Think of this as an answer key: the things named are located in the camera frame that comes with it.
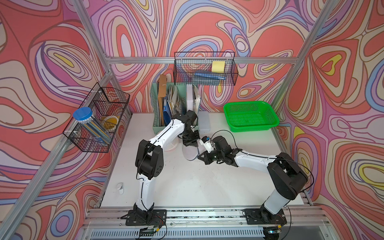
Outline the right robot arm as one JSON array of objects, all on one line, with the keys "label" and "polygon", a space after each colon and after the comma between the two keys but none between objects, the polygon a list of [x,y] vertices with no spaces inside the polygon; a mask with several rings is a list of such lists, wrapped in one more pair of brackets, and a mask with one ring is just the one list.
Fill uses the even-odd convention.
[{"label": "right robot arm", "polygon": [[254,219],[260,219],[265,223],[277,215],[281,216],[282,208],[293,201],[309,181],[305,171],[286,153],[258,156],[238,147],[232,148],[222,136],[213,139],[205,136],[199,140],[199,144],[205,151],[198,155],[198,159],[205,165],[215,162],[237,168],[249,168],[270,175],[275,189],[253,216]]}]

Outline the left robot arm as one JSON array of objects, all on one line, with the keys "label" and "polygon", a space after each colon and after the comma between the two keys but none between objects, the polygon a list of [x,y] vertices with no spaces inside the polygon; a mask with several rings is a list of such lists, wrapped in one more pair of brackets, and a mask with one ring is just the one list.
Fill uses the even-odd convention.
[{"label": "left robot arm", "polygon": [[134,212],[145,219],[154,207],[156,177],[164,168],[164,149],[172,141],[181,139],[186,148],[198,149],[199,131],[195,129],[198,115],[187,111],[176,115],[171,122],[149,141],[139,143],[135,166],[137,180],[140,181],[139,197],[134,204]]}]

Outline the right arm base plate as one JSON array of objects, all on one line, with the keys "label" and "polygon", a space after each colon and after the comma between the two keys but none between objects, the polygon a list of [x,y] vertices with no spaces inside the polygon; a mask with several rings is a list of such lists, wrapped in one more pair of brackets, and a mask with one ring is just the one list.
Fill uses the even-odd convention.
[{"label": "right arm base plate", "polygon": [[287,224],[287,219],[283,209],[273,215],[265,209],[244,209],[243,216],[246,218],[248,225],[274,225],[284,226]]}]

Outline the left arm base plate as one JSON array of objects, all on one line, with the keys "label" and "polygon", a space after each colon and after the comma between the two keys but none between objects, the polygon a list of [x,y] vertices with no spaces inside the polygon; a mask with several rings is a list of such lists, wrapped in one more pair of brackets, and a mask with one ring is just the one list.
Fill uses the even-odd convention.
[{"label": "left arm base plate", "polygon": [[126,226],[155,226],[159,227],[166,223],[166,210],[141,211],[129,210],[128,214],[121,217],[125,219]]}]

